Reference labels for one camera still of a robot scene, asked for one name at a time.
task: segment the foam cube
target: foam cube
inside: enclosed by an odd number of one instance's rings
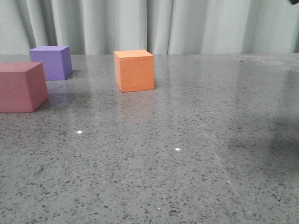
[[[72,73],[69,46],[40,46],[30,50],[32,62],[42,62],[46,80],[66,80]]]
[[[0,112],[33,112],[47,98],[41,62],[0,63]]]
[[[146,50],[114,52],[116,83],[122,92],[155,88],[154,57]]]

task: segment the backdrop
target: backdrop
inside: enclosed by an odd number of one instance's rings
[[[0,54],[70,45],[72,54],[299,51],[288,0],[0,0]]]

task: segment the red block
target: red block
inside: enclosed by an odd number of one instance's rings
[[[43,63],[0,63],[0,112],[33,112],[47,98]]]

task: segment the orange block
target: orange block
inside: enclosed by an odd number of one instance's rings
[[[153,90],[154,56],[146,50],[114,52],[116,83],[122,92]]]

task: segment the purple cube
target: purple cube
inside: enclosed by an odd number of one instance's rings
[[[66,80],[72,73],[70,46],[40,46],[30,50],[32,62],[42,62],[46,80]]]

